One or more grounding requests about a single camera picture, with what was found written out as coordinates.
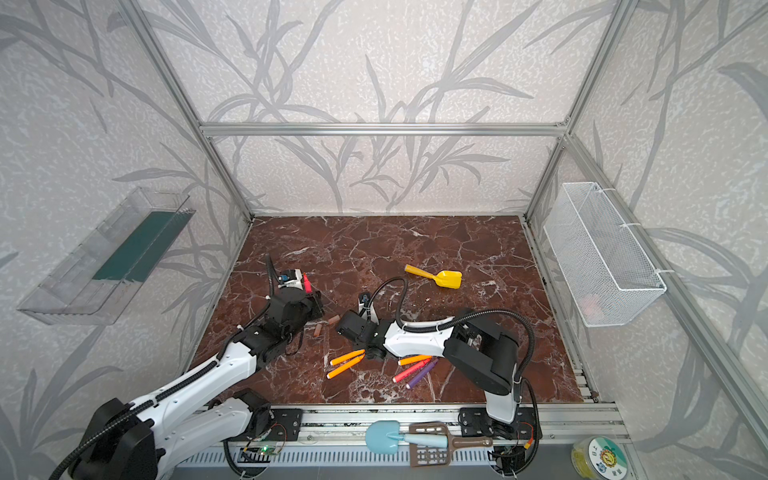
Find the red pink marker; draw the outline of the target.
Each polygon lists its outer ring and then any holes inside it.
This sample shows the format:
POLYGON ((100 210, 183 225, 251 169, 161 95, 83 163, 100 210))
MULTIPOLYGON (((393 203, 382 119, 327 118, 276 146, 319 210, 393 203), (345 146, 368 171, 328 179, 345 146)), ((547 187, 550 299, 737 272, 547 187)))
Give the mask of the red pink marker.
POLYGON ((305 292, 308 294, 311 294, 313 292, 313 287, 306 273, 302 275, 302 283, 303 283, 305 292))

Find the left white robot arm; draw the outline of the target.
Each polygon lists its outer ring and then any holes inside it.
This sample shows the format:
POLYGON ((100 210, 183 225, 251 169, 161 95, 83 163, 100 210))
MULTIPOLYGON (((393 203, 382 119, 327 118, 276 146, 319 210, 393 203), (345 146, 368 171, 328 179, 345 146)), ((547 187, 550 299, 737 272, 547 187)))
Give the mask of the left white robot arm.
POLYGON ((217 354, 177 380, 127 403, 102 404, 52 478, 159 479, 216 442, 269 433, 275 423, 270 404, 251 389, 207 404, 282 355, 308 322, 322 317, 322 295, 283 287, 262 315, 262 322, 237 330, 217 354))

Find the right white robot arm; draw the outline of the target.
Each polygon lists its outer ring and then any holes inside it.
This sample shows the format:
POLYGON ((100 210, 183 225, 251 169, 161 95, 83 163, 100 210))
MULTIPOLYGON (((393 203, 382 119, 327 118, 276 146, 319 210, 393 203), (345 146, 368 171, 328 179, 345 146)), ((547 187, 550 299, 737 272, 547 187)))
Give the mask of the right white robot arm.
POLYGON ((481 431, 502 438, 516 431, 524 371, 536 345, 535 331, 522 315, 488 309, 434 321, 375 322, 363 309, 346 312, 337 332, 370 358, 427 355, 447 360, 484 391, 488 425, 481 431))

